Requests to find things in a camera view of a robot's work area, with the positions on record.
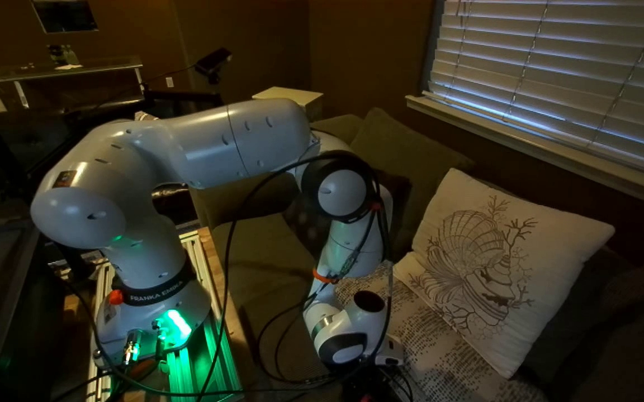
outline window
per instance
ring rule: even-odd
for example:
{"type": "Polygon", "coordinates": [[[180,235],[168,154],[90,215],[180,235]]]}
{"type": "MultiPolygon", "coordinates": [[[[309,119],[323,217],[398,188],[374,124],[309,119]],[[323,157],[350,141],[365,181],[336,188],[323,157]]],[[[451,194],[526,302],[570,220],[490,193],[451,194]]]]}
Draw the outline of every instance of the window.
{"type": "Polygon", "coordinates": [[[644,0],[445,0],[435,30],[412,108],[644,188],[644,0]]]}

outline white pillow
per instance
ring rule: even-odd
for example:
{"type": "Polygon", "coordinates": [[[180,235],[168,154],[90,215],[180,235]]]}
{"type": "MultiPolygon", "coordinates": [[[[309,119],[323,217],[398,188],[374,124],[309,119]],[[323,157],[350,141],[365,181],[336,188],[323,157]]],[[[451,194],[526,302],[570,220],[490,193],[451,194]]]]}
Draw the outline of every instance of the white pillow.
{"type": "Polygon", "coordinates": [[[561,308],[583,261],[615,227],[493,191],[460,169],[440,181],[413,254],[434,308],[503,377],[561,308]]]}

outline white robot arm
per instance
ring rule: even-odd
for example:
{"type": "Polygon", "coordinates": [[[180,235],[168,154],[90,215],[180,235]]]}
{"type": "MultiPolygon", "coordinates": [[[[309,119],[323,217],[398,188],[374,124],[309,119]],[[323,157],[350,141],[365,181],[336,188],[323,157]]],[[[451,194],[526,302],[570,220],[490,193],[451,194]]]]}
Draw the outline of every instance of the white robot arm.
{"type": "Polygon", "coordinates": [[[162,184],[214,188],[319,157],[291,172],[333,217],[304,325],[319,358],[344,366],[378,349],[386,306],[378,294],[360,292],[350,306],[337,308],[331,284],[342,275],[368,275],[381,261],[380,220],[389,221],[390,196],[374,184],[368,166],[340,149],[344,143],[312,134],[291,101],[115,121],[90,132],[46,172],[30,217],[48,240],[100,251],[115,269],[122,299],[107,302],[96,325],[105,352],[120,358],[129,332],[152,331],[168,310],[179,310],[190,326],[207,315],[207,294],[150,193],[162,184]]]}

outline room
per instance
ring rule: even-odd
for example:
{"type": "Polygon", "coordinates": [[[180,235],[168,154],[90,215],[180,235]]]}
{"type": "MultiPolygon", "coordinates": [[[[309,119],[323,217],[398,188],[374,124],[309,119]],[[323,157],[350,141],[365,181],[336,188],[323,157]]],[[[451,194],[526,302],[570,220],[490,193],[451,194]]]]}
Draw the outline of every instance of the room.
{"type": "Polygon", "coordinates": [[[602,220],[607,241],[644,265],[644,198],[548,166],[533,157],[440,124],[406,105],[423,90],[434,0],[254,0],[191,2],[90,0],[96,32],[41,33],[29,0],[0,5],[0,67],[46,60],[52,42],[67,42],[77,60],[137,55],[150,90],[207,90],[190,70],[202,54],[225,48],[218,95],[225,102],[280,84],[323,95],[323,116],[381,108],[405,126],[474,159],[472,175],[508,193],[602,220]]]}

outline couch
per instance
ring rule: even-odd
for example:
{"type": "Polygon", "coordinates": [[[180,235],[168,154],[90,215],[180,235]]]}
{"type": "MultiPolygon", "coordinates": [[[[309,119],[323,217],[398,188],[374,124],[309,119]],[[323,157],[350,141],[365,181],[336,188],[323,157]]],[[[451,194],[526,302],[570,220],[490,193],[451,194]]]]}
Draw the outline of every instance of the couch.
{"type": "MultiPolygon", "coordinates": [[[[314,121],[310,128],[348,143],[360,159],[380,172],[381,184],[394,188],[395,211],[389,251],[394,304],[389,332],[399,339],[408,359],[394,375],[384,371],[374,373],[368,379],[368,375],[352,377],[352,373],[333,377],[314,358],[299,319],[299,304],[306,297],[310,269],[328,221],[304,205],[287,177],[271,181],[247,178],[223,188],[195,191],[196,215],[202,226],[213,227],[218,254],[227,265],[233,308],[240,318],[247,352],[254,361],[244,364],[245,389],[249,389],[254,400],[275,400],[280,393],[310,400],[360,400],[362,396],[386,400],[384,389],[395,389],[399,400],[412,400],[412,393],[413,400],[644,400],[644,265],[636,269],[603,246],[613,235],[609,226],[556,212],[551,205],[526,204],[491,184],[474,178],[474,160],[470,157],[408,130],[381,110],[370,110],[366,116],[333,116],[314,121]],[[455,191],[448,191],[453,196],[440,193],[443,186],[451,186],[446,184],[448,177],[472,186],[472,191],[463,191],[466,198],[455,198],[455,191]],[[408,269],[412,260],[419,260],[413,253],[423,254],[438,246],[434,244],[435,240],[419,240],[419,232],[434,235],[438,230],[426,227],[434,226],[426,220],[432,215],[429,205],[446,205],[453,198],[455,204],[474,204],[479,198],[474,196],[475,191],[483,194],[491,193],[491,198],[508,194],[522,205],[522,212],[526,207],[541,207],[539,215],[558,215],[556,221],[564,226],[578,220],[578,227],[587,227],[577,230],[570,226],[570,235],[564,240],[570,241],[567,249],[582,251],[546,251],[543,241],[537,246],[537,251],[543,249],[541,263],[546,263],[543,258],[555,258],[551,253],[558,260],[551,265],[558,272],[555,277],[556,284],[541,291],[551,294],[548,299],[555,299],[555,304],[546,306],[543,318],[531,315],[526,321],[531,331],[526,331],[526,326],[518,331],[520,336],[522,331],[526,336],[530,332],[530,337],[522,337],[527,346],[516,350],[516,361],[499,359],[493,350],[483,349],[483,341],[466,337],[465,329],[474,326],[466,315],[460,319],[463,326],[453,321],[448,306],[459,308],[463,299],[443,304],[440,299],[448,299],[445,294],[448,289],[438,285],[448,275],[438,277],[434,261],[432,269],[429,261],[425,261],[426,265],[408,269]]],[[[516,230],[514,241],[522,241],[522,230],[541,230],[531,227],[531,221],[511,224],[516,226],[508,227],[516,230]]],[[[531,254],[504,254],[503,261],[509,260],[518,260],[516,263],[531,271],[531,263],[527,263],[533,261],[531,254]]],[[[384,292],[384,275],[389,272],[380,271],[380,275],[365,281],[340,284],[342,297],[358,289],[384,292]]],[[[520,310],[522,306],[543,304],[543,297],[527,297],[527,289],[518,289],[526,294],[526,299],[514,299],[520,310]]]]}

